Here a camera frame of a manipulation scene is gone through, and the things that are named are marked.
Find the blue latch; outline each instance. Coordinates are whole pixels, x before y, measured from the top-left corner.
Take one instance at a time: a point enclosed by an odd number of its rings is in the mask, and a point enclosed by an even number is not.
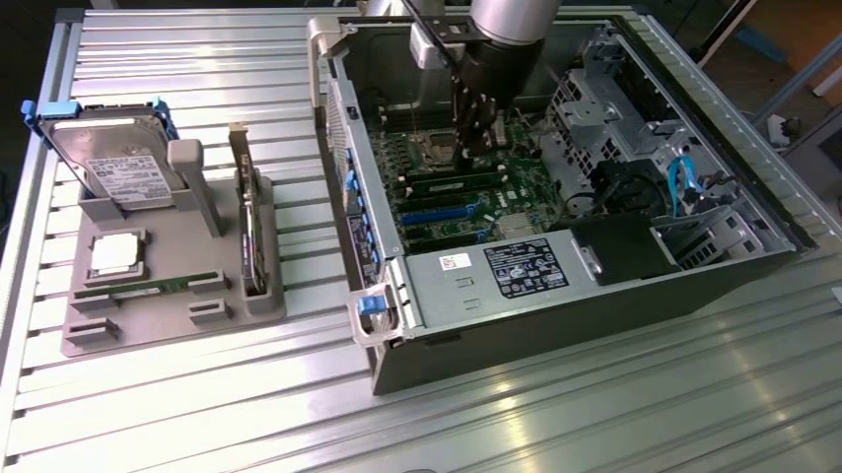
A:
[[[357,301],[357,313],[359,315],[373,315],[386,312],[386,297],[366,296]]]
[[[153,101],[153,110],[158,112],[158,118],[163,121],[163,127],[167,131],[167,136],[171,140],[179,139],[179,131],[175,129],[175,123],[173,123],[173,116],[170,114],[170,105],[167,102],[157,97]]]
[[[355,178],[357,178],[357,174],[354,173],[354,169],[353,169],[347,172],[347,175],[345,176],[345,190],[351,190],[351,187],[354,186]]]
[[[82,113],[82,105],[78,101],[51,101],[42,107],[42,118],[44,120],[79,118],[79,113]]]
[[[39,107],[34,101],[24,101],[22,103],[22,113],[24,114],[24,124],[32,130],[32,132],[44,139],[44,131],[39,126]],[[47,147],[52,149],[50,141],[44,141]]]

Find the blue clip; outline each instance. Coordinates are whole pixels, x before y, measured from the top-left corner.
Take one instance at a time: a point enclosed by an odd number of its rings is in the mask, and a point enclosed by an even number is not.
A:
[[[386,297],[385,296],[366,296],[357,301],[357,314],[373,315],[375,313],[386,312]]]
[[[351,190],[351,186],[354,185],[354,181],[355,181],[355,174],[354,174],[354,169],[350,170],[347,172],[347,175],[345,176],[345,190]]]
[[[24,124],[44,140],[44,131],[39,126],[39,107],[34,101],[24,101],[24,103],[22,103],[22,113],[24,114]],[[52,149],[50,140],[44,140],[44,144]]]
[[[42,107],[42,119],[62,120],[66,118],[79,118],[82,105],[78,101],[51,101]]]
[[[668,188],[670,189],[670,196],[673,197],[673,218],[678,218],[680,216],[680,191],[676,184],[680,176],[680,168],[685,170],[685,190],[693,189],[697,192],[702,192],[702,186],[697,182],[694,161],[690,156],[681,155],[668,166]]]
[[[175,129],[175,124],[173,123],[173,116],[170,114],[170,105],[167,102],[157,97],[153,101],[153,110],[158,113],[158,118],[163,121],[163,127],[167,131],[167,136],[171,140],[179,139],[179,131]]]

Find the wires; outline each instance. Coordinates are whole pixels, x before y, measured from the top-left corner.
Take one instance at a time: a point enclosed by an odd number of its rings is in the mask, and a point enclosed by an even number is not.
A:
[[[562,225],[569,225],[572,223],[576,223],[576,220],[566,220],[566,218],[570,216],[573,216],[574,219],[581,219],[581,218],[586,218],[586,217],[592,217],[597,215],[597,213],[601,212],[601,210],[606,207],[606,203],[609,202],[613,195],[617,193],[617,190],[621,188],[624,184],[629,183],[632,180],[641,181],[656,189],[656,191],[658,192],[658,195],[661,196],[661,204],[664,206],[664,215],[668,215],[670,213],[670,199],[668,197],[668,193],[664,191],[664,189],[661,188],[661,185],[658,185],[658,182],[656,182],[656,180],[652,177],[649,177],[648,175],[636,173],[636,174],[629,174],[626,177],[618,180],[601,195],[597,195],[594,192],[577,192],[574,195],[568,197],[568,199],[565,200],[564,207],[562,207],[562,216],[560,218],[558,223]],[[582,199],[582,198],[590,198],[594,201],[594,206],[586,212],[581,214],[574,214],[574,212],[572,212],[572,209],[570,209],[570,203],[573,200]]]

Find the power supply label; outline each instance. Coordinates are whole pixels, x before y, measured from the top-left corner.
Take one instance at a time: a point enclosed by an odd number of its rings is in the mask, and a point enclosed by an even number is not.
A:
[[[486,258],[507,299],[570,286],[546,238],[486,248]]]
[[[86,162],[115,202],[170,197],[170,186],[154,156],[106,158]]]

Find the blue pcie slot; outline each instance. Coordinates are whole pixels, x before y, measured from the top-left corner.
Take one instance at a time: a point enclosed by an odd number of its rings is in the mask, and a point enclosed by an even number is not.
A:
[[[467,219],[474,215],[479,202],[455,207],[451,209],[434,210],[431,212],[415,212],[401,216],[402,225],[434,224],[435,222],[446,222],[449,220]]]

